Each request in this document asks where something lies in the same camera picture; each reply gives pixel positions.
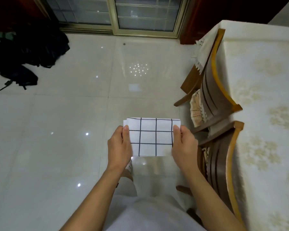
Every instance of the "gold metal door frame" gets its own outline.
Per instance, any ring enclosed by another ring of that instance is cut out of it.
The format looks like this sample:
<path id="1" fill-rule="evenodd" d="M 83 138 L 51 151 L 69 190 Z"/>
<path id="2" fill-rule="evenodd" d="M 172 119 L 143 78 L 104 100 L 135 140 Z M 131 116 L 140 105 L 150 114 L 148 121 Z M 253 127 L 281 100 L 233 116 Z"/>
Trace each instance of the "gold metal door frame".
<path id="1" fill-rule="evenodd" d="M 34 0 L 41 12 L 53 21 L 58 21 L 53 10 L 46 0 Z M 149 31 L 149 30 L 125 30 L 119 28 L 116 3 L 115 0 L 106 0 L 108 11 L 110 15 L 111 25 L 94 25 L 94 24 L 81 24 L 81 23 L 66 23 L 59 22 L 60 28 L 65 32 L 75 33 L 106 33 L 118 36 L 138 36 L 138 37 L 154 37 L 154 38 L 178 38 L 183 20 L 187 11 L 190 0 L 181 0 L 177 19 L 172 32 L 167 31 Z"/>

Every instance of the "person's right arm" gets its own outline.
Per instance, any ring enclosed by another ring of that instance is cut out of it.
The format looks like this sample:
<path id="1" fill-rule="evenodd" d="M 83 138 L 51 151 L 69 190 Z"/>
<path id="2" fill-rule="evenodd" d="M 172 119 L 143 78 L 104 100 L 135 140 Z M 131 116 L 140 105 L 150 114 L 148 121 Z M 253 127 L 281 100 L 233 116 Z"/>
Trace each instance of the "person's right arm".
<path id="1" fill-rule="evenodd" d="M 198 141 L 185 126 L 173 127 L 172 156 L 183 172 L 208 231 L 245 231 L 197 167 Z"/>

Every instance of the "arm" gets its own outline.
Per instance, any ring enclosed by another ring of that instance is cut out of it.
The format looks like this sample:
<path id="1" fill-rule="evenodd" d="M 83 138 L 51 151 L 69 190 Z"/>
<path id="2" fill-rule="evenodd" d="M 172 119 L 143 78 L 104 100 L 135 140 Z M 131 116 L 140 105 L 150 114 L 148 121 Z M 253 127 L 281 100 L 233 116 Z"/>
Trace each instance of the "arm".
<path id="1" fill-rule="evenodd" d="M 108 140 L 108 166 L 60 231 L 102 230 L 121 173 L 131 160 L 128 126 L 119 126 Z"/>
<path id="2" fill-rule="evenodd" d="M 245 231 L 197 167 L 198 141 L 185 126 L 173 127 L 174 161 L 187 179 L 203 225 L 208 231 Z"/>

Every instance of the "hand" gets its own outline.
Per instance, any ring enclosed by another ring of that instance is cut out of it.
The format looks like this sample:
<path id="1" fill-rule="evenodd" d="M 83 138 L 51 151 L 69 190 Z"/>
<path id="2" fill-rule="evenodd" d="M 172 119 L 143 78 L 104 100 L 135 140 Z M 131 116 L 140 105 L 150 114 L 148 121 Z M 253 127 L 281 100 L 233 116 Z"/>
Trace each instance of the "hand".
<path id="1" fill-rule="evenodd" d="M 123 172 L 132 157 L 131 140 L 128 125 L 118 126 L 108 144 L 108 165 L 111 170 Z"/>
<path id="2" fill-rule="evenodd" d="M 172 156 L 185 176 L 191 171 L 199 171 L 197 166 L 198 140 L 185 126 L 173 126 Z"/>

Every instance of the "glass panel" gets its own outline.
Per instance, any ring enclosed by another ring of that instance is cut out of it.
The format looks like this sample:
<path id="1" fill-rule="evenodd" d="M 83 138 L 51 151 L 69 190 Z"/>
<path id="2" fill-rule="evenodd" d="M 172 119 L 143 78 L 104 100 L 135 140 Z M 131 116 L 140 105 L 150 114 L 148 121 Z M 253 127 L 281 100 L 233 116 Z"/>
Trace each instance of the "glass panel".
<path id="1" fill-rule="evenodd" d="M 181 0 L 115 0 L 120 29 L 173 31 Z"/>
<path id="2" fill-rule="evenodd" d="M 47 0 L 60 22 L 110 25 L 106 0 Z"/>

